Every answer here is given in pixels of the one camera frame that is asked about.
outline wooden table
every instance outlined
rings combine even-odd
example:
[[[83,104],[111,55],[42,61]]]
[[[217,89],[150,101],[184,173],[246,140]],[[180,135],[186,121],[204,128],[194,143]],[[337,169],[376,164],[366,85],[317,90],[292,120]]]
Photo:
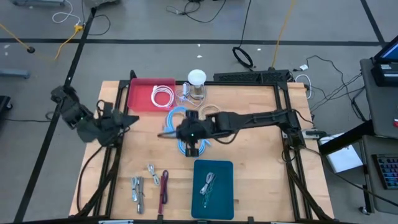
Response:
[[[115,101],[117,90],[118,82],[103,82],[99,99]],[[273,89],[268,86],[207,86],[207,94],[206,103],[216,104],[223,111],[246,114],[276,109]],[[289,95],[292,108],[299,110],[304,118],[310,119],[302,83],[289,83]],[[111,218],[157,218],[160,187],[154,185],[146,167],[147,164],[153,164],[158,176],[161,176],[164,169],[169,171],[169,202],[164,206],[164,219],[192,220],[195,159],[183,156],[177,149],[176,140],[159,139],[156,136],[162,132],[167,113],[134,113],[130,110],[129,114],[139,115],[140,120],[131,126],[124,137]],[[312,127],[310,123],[299,119],[302,129]],[[181,120],[181,116],[175,116],[174,123],[178,124]],[[282,141],[277,126],[244,129],[230,145],[210,141],[212,146],[206,148],[200,159],[226,160],[234,165],[234,221],[246,221],[250,216],[255,221],[294,221],[286,166],[280,158]],[[306,143],[310,149],[318,150],[316,141],[307,140]],[[83,164],[98,148],[97,142],[87,144]],[[321,160],[312,152],[302,150],[301,153],[308,191],[325,213],[333,217]],[[89,163],[83,175],[81,206],[98,186],[103,156],[104,150]],[[145,212],[142,215],[137,214],[136,202],[131,200],[130,179],[137,175],[145,177]],[[297,192],[301,217],[305,217],[302,198],[298,190]],[[104,213],[107,197],[108,191],[105,190],[100,214]],[[75,193],[70,214],[76,212]]]

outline metal clamp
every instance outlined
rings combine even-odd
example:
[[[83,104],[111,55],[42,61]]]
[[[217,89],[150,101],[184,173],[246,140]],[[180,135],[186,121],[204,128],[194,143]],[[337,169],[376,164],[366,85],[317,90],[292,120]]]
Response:
[[[310,128],[310,129],[304,129],[301,130],[302,134],[303,134],[303,138],[304,139],[320,139],[321,138],[321,134],[324,134],[324,131],[318,131],[317,128]],[[287,134],[285,134],[284,132],[282,132],[282,137],[284,139],[287,139]]]

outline gray floor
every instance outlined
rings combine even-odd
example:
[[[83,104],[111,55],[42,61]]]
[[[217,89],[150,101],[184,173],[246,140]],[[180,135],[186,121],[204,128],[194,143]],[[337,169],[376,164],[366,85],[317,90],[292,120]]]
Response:
[[[74,13],[81,16],[80,0],[70,0]],[[165,11],[165,6],[183,8],[183,0],[145,1],[122,0],[121,4],[104,7],[97,12],[106,14],[112,22],[109,32],[89,39],[230,39],[241,36],[248,1],[229,0],[219,16],[209,24],[199,24],[186,17]],[[398,19],[395,0],[367,0],[386,40],[397,35]],[[245,39],[276,40],[289,0],[253,0]],[[206,19],[213,15],[221,2],[206,0],[195,14]],[[54,24],[53,13],[69,9],[35,4],[16,7],[9,1],[0,2],[0,22],[22,38],[65,39],[73,32],[74,18]],[[106,28],[106,20],[97,18],[91,33]],[[9,36],[0,30],[0,39]],[[300,0],[286,27],[283,40],[377,41],[360,0]],[[58,44],[32,44],[45,55],[54,56]],[[227,44],[86,44],[72,81],[81,101],[93,109],[103,80],[128,78],[130,69],[139,77],[174,77],[185,80],[187,73],[200,68],[212,80],[218,72],[244,71],[232,55],[233,45]],[[29,55],[18,44],[0,44],[0,67],[28,69],[28,80],[0,78],[0,95],[9,95],[14,109],[8,114],[15,119],[44,119],[55,108],[50,91],[65,81],[77,44],[67,44],[57,62]],[[274,45],[244,45],[258,70],[266,70],[272,61]],[[305,63],[305,58],[319,55],[333,60],[348,81],[359,73],[359,60],[375,55],[380,47],[280,46],[276,68],[293,69]],[[312,85],[331,92],[341,85],[340,74],[333,67],[315,58],[305,71]],[[362,87],[362,79],[349,86]],[[323,98],[315,90],[310,106]],[[364,114],[369,114],[366,97],[358,98]],[[347,131],[360,124],[346,97],[329,101],[315,112],[315,124],[330,134]],[[0,129],[0,223],[14,219],[22,194],[32,172],[47,131],[45,123],[3,122]],[[63,122],[58,126],[50,145],[42,172],[28,207],[25,221],[66,217],[72,201],[85,145]],[[357,210],[364,204],[361,191],[326,173],[336,218],[357,223],[396,223],[397,216],[376,212],[370,217]]]

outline white device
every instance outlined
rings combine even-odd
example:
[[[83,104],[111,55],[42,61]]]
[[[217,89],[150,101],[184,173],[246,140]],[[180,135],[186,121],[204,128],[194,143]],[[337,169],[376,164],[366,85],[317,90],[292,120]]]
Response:
[[[186,96],[189,93],[187,86],[188,86],[187,83],[182,84],[182,95],[183,96]]]
[[[188,82],[193,85],[193,94],[191,97],[199,100],[205,97],[206,73],[200,69],[194,69],[188,74]]]

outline blue cable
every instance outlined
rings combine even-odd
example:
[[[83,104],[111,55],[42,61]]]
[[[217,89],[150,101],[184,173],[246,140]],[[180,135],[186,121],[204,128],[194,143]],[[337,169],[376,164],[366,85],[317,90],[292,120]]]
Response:
[[[183,112],[185,114],[185,111],[187,110],[186,107],[184,106],[178,106],[174,109],[172,109],[169,114],[166,117],[166,127],[164,129],[165,132],[171,132],[175,131],[175,128],[173,126],[173,115],[178,112]],[[205,152],[206,145],[211,146],[211,143],[209,140],[203,139],[200,142],[200,147],[199,147],[199,156],[202,155]],[[185,155],[185,144],[181,140],[177,140],[177,146],[180,152]]]

